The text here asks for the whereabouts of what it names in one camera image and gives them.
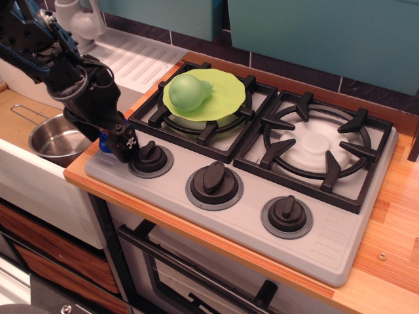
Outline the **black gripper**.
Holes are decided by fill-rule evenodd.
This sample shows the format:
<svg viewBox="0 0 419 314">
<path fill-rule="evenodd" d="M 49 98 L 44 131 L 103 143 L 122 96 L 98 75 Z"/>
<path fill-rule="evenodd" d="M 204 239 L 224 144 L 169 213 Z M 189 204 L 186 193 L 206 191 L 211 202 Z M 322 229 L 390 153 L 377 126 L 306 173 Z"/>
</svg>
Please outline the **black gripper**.
<svg viewBox="0 0 419 314">
<path fill-rule="evenodd" d="M 109 150 L 120 162 L 129 162 L 139 143 L 135 129 L 117 110 L 120 90 L 112 70 L 91 55 L 83 56 L 75 69 L 79 77 L 62 92 L 65 116 L 91 142 L 106 134 Z"/>
</svg>

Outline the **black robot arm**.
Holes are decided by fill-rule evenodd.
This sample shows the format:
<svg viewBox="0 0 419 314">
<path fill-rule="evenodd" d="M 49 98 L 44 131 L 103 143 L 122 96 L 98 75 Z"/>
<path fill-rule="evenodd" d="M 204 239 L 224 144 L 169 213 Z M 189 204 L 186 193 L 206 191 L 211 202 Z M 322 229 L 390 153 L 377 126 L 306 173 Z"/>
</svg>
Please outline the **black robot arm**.
<svg viewBox="0 0 419 314">
<path fill-rule="evenodd" d="M 101 139 L 119 161 L 139 150 L 135 129 L 118 111 L 120 90 L 112 70 L 90 55 L 35 1 L 1 2 L 1 59 L 43 83 L 64 105 L 64 118 L 90 141 Z"/>
</svg>

